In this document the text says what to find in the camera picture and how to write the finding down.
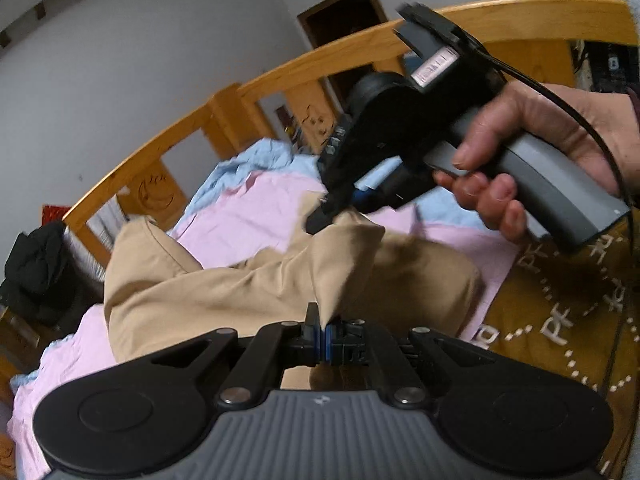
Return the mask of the person's right hand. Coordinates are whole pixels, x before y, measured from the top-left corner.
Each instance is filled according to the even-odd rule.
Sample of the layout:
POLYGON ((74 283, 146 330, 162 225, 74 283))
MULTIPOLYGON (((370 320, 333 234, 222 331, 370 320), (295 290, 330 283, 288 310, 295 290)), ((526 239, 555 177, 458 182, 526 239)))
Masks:
MULTIPOLYGON (((550 84, 550 91, 574 107, 611 150, 626 189, 639 198, 639 98, 625 94, 594 93, 550 84)), ((516 183, 507 174, 489 179, 480 172, 500 143, 518 130, 540 136, 562 151, 609 193, 618 189, 611 167, 587 131, 559 107, 519 81, 509 82, 485 105, 460 144, 454 166, 466 175, 454 178, 441 171, 435 182, 454 194, 464 209, 478 213, 491 230, 517 243, 527 231, 525 207, 516 199, 516 183)))

